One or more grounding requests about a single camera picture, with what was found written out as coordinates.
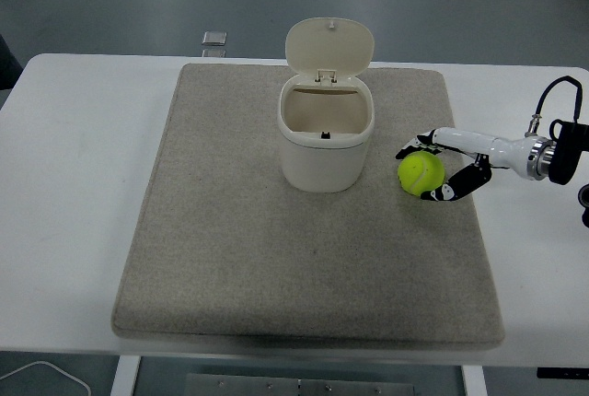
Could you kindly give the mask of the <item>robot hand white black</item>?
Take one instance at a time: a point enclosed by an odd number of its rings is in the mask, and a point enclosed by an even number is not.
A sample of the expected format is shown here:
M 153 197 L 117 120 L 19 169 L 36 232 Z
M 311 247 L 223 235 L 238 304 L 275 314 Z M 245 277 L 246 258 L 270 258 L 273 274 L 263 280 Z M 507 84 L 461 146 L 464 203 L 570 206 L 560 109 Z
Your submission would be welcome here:
M 513 141 L 441 127 L 416 135 L 399 150 L 396 158 L 403 159 L 420 150 L 432 155 L 448 150 L 472 157 L 473 163 L 462 168 L 441 186 L 420 194 L 423 200 L 453 202 L 486 184 L 491 179 L 493 169 L 511 169 L 524 179 L 541 180 L 543 176 L 537 168 L 541 147 L 537 137 L 529 136 Z

